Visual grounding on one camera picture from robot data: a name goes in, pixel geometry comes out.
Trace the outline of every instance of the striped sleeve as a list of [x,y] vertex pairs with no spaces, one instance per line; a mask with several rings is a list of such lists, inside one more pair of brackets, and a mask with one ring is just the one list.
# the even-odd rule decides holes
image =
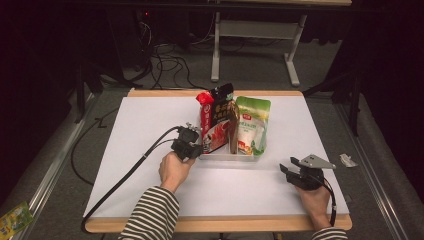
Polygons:
[[179,203],[170,191],[151,187],[141,196],[118,239],[170,240],[178,211]]
[[312,235],[312,240],[340,240],[347,239],[346,231],[341,228],[324,228]]

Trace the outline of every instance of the person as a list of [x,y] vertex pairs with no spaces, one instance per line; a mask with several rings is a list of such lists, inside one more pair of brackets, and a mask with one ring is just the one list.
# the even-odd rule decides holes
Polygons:
[[[118,239],[172,239],[179,211],[174,193],[186,180],[194,163],[195,159],[182,161],[175,152],[164,156],[159,167],[160,186],[144,192]],[[316,230],[313,240],[347,239],[343,229],[332,227],[328,221],[326,212],[330,194],[327,189],[320,187],[304,191],[296,187],[296,190]]]

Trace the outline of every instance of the small white object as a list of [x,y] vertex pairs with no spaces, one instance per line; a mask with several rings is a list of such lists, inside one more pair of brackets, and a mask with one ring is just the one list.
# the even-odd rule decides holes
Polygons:
[[358,166],[358,164],[356,162],[354,162],[354,161],[352,161],[352,159],[350,159],[350,156],[348,156],[344,153],[340,155],[340,160],[342,161],[342,163],[346,167],[356,167],[356,166]]

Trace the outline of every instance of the gray carpet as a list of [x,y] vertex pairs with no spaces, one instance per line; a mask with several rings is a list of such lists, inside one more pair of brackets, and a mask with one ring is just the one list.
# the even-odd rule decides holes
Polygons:
[[[300,44],[295,56],[295,66],[298,71],[301,86],[293,88],[288,80],[288,74],[282,61],[282,48],[288,46],[285,41],[268,45],[269,40],[249,39],[248,44],[239,50],[239,42],[224,42],[221,53],[221,76],[219,83],[210,82],[210,66],[212,55],[209,44],[192,47],[191,52],[184,52],[169,46],[160,48],[162,60],[165,53],[181,56],[190,69],[189,79],[197,86],[212,88],[227,82],[233,83],[235,89],[266,89],[266,90],[305,90],[320,83],[331,65],[339,44],[320,46],[317,42]],[[155,76],[159,76],[156,68],[157,59],[153,60]],[[187,69],[183,68],[176,75],[175,62],[164,63],[160,84],[165,87],[190,87],[187,82]],[[126,71],[127,76],[136,74]],[[151,76],[139,81],[148,89],[154,85]],[[116,107],[119,107],[122,97],[126,96],[128,88],[105,84],[105,91],[96,98],[94,108],[89,112],[83,132],[94,123],[94,119],[102,117]],[[358,118],[359,137],[355,138],[346,127],[346,120],[340,109],[345,106],[334,105],[328,98],[329,93],[318,94],[308,98],[308,106],[320,134],[324,148],[331,162],[337,165],[336,177],[351,212],[353,228],[348,231],[350,239],[404,239],[396,237],[392,227],[382,213],[381,206],[376,201],[376,194],[367,180],[366,159],[370,159],[378,180],[387,193],[397,216],[409,239],[423,239],[424,233],[420,224],[423,222],[424,211],[413,188],[406,180],[403,172],[393,158],[375,125],[366,101],[361,98],[361,112]],[[48,170],[52,159],[60,151],[67,140],[75,119],[75,109],[66,119],[56,134],[40,151],[39,155],[26,174],[17,184],[15,190],[1,207],[1,213],[6,212],[21,201],[30,201]],[[74,153],[75,166],[89,181],[94,181],[100,165],[103,151],[113,128],[116,112],[104,119],[87,132],[78,144]],[[339,155],[346,153],[359,163],[356,168],[346,168],[341,164]],[[58,182],[51,192],[39,218],[33,225],[28,239],[101,239],[100,234],[85,234],[80,231],[82,214],[85,210],[91,192],[91,186],[81,181],[70,165],[70,155],[66,158],[66,166],[61,172]],[[309,239],[311,232],[284,232],[283,239]],[[104,239],[116,239],[117,234],[106,234]]]

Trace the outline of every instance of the food package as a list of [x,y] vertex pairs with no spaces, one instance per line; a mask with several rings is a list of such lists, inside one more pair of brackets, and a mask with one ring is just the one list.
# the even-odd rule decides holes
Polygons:
[[238,150],[246,155],[260,156],[266,148],[271,101],[240,96],[236,104],[240,112]]
[[0,218],[0,240],[7,240],[33,221],[28,204],[20,203]]
[[201,92],[196,100],[200,103],[200,126],[202,128],[203,153],[211,153],[228,142],[228,104],[233,101],[231,83]]
[[238,153],[238,128],[240,124],[240,110],[236,101],[228,102],[228,145],[231,154]]

